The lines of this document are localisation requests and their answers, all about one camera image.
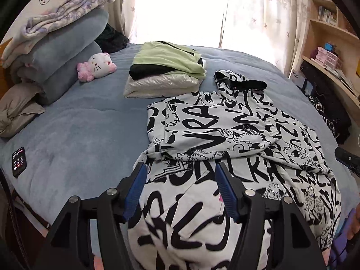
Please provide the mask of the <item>black white graffiti print jacket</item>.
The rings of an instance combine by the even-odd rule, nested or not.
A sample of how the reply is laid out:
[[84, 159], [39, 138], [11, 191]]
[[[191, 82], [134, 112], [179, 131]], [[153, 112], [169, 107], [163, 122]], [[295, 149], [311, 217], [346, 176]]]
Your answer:
[[228, 215], [215, 181], [232, 177], [263, 198], [289, 196], [320, 250], [339, 224], [340, 191], [315, 131], [278, 109], [266, 84], [219, 70], [216, 91], [148, 106], [147, 179], [129, 244], [143, 269], [226, 269], [241, 225]]

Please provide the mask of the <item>black clothing pile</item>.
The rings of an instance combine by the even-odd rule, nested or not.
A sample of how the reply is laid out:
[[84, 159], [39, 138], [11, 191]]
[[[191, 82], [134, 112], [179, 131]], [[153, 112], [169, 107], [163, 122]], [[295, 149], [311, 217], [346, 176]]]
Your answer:
[[107, 24], [103, 32], [94, 40], [103, 52], [112, 54], [124, 49], [129, 39]]

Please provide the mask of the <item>black white patterned chair cloth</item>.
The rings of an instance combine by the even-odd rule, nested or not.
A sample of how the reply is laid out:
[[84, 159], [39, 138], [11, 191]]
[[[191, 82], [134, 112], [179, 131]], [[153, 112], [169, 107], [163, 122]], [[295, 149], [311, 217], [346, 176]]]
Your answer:
[[338, 144], [344, 144], [350, 136], [351, 120], [341, 102], [333, 96], [317, 94], [306, 98], [318, 111]]

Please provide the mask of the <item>black smartphone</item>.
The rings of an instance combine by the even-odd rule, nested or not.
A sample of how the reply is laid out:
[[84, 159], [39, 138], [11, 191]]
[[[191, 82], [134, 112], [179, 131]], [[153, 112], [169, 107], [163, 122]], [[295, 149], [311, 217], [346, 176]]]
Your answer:
[[12, 154], [12, 174], [18, 178], [27, 168], [26, 153], [23, 147], [20, 147]]

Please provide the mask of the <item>pink storage boxes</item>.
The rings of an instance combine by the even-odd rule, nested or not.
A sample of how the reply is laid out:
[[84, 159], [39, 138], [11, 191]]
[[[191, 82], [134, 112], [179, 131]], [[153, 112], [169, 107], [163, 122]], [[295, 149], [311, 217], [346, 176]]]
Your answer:
[[330, 69], [341, 69], [342, 67], [342, 60], [338, 58], [332, 52], [325, 50], [323, 47], [319, 46], [317, 48], [317, 54], [315, 56], [315, 61], [322, 65], [324, 68]]

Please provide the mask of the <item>blue bed cover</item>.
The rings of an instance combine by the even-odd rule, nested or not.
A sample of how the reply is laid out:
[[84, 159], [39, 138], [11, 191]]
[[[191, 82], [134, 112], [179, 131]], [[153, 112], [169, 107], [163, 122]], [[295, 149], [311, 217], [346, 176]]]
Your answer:
[[[130, 174], [147, 148], [148, 98], [125, 98], [123, 90], [139, 45], [112, 54], [117, 70], [90, 83], [74, 84], [11, 139], [1, 140], [1, 168], [10, 186], [48, 223], [70, 196], [99, 196]], [[243, 52], [197, 47], [207, 63], [202, 91], [214, 91], [214, 73], [231, 70], [267, 83], [266, 94], [282, 111], [314, 129], [341, 192], [342, 215], [359, 203], [358, 185], [335, 159], [337, 142], [322, 117], [273, 64]], [[12, 154], [23, 147], [27, 168], [12, 174]]]

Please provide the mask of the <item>wooden bookshelf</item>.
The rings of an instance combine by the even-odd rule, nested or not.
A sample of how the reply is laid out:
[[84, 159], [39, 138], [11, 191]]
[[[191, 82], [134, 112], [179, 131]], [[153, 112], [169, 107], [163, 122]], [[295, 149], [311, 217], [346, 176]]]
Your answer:
[[[334, 87], [347, 112], [359, 115], [359, 38], [332, 0], [310, 0], [309, 21], [296, 70], [306, 61], [320, 71]], [[319, 46], [329, 43], [342, 61], [341, 71], [347, 82], [337, 78], [320, 62], [311, 58]]]

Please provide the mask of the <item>grey pillow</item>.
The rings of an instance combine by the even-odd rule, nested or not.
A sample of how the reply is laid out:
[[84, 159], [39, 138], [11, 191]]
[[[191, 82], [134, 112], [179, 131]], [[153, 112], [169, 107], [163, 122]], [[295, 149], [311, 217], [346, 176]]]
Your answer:
[[1, 137], [11, 138], [45, 109], [34, 97], [41, 88], [32, 83], [19, 83], [1, 98]]

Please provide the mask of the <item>floral sheer curtain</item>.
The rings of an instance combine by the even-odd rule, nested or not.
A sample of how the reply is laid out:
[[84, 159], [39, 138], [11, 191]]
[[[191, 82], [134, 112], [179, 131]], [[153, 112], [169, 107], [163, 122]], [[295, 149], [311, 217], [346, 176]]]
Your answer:
[[311, 0], [115, 0], [110, 24], [131, 43], [169, 41], [244, 52], [284, 74], [298, 66]]

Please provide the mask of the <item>Hello Kitty plush toy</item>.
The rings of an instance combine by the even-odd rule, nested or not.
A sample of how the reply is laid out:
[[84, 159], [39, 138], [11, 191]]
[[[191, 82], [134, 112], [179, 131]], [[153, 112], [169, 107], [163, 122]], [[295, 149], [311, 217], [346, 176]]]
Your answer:
[[88, 61], [77, 64], [77, 78], [81, 82], [91, 82], [117, 70], [107, 52], [92, 55]]

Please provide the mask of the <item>folded blue quilt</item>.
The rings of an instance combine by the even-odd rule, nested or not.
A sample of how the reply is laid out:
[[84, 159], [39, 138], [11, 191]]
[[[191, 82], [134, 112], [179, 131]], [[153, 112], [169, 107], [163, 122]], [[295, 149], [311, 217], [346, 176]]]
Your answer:
[[95, 42], [107, 25], [108, 13], [96, 8], [71, 24], [49, 33], [28, 54], [10, 66], [14, 83], [30, 82], [41, 88], [41, 102], [58, 100], [77, 81], [76, 66], [102, 50]]

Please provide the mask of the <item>folded cream puffer jacket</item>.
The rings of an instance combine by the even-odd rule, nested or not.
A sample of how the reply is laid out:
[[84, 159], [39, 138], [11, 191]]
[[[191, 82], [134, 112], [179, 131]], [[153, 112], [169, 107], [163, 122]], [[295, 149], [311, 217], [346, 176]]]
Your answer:
[[161, 98], [197, 92], [205, 77], [196, 78], [185, 72], [173, 71], [139, 80], [128, 77], [124, 87], [125, 98]]

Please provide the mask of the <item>folded light green garment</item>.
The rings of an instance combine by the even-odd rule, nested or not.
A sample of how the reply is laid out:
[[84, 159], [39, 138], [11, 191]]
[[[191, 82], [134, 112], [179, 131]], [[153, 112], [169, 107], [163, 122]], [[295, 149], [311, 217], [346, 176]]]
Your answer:
[[135, 81], [171, 72], [202, 79], [206, 76], [206, 67], [201, 54], [192, 48], [167, 41], [148, 41], [135, 55], [129, 69]]

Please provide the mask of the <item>folded purple floral blanket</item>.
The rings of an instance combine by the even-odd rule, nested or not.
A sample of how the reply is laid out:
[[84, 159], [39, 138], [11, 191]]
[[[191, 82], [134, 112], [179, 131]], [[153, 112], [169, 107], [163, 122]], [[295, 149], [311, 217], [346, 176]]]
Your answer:
[[30, 53], [50, 32], [75, 22], [95, 8], [113, 2], [114, 0], [64, 0], [43, 15], [31, 16], [17, 29], [5, 47], [1, 57], [2, 67], [8, 68], [17, 57]]

